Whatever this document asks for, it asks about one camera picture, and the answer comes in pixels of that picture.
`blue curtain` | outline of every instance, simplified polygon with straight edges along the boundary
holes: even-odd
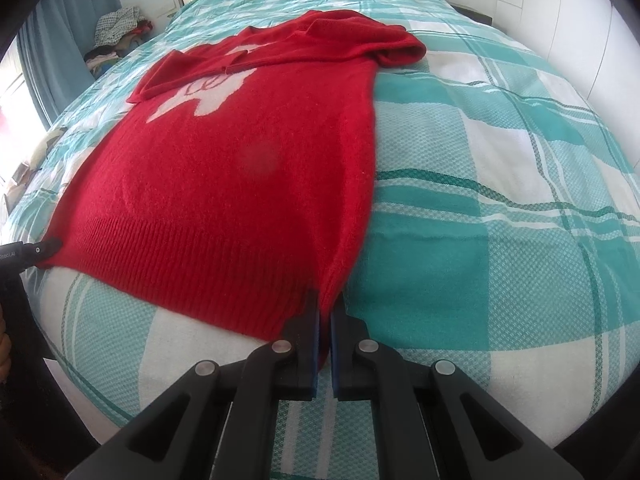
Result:
[[[98,18],[119,8],[120,0],[40,0],[18,32],[24,79],[47,129],[94,82],[83,56]]]

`plaid bedspread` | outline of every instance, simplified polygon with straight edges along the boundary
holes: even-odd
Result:
[[[338,8],[404,25],[428,48],[376,79],[374,206],[348,311],[411,360],[452,359],[555,445],[640,360],[640,182],[556,70],[444,0],[191,2],[59,118],[69,130],[2,241],[42,236],[74,171],[169,50]],[[198,359],[224,364],[260,344],[72,270],[24,281],[59,361],[117,425]],[[319,386],[314,402],[281,405],[273,477],[376,478],[368,404],[337,404],[327,370]]]

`bed sheet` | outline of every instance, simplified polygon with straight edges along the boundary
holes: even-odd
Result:
[[[372,217],[345,288],[350,314],[405,357],[456,362],[548,444],[575,430],[640,360],[640,187],[613,136],[549,64],[444,0],[194,0],[80,96],[2,230],[39,240],[58,197],[172,48],[309,9],[398,23],[428,53],[376,77]],[[74,384],[122,426],[194,362],[259,341],[206,326],[69,269],[24,275]],[[366,402],[284,402],[274,478],[377,477]]]

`red cloth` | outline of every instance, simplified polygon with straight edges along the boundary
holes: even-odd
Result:
[[[369,217],[376,67],[425,51],[399,25],[313,10],[169,53],[60,199],[46,266],[264,339],[308,286],[326,316]]]

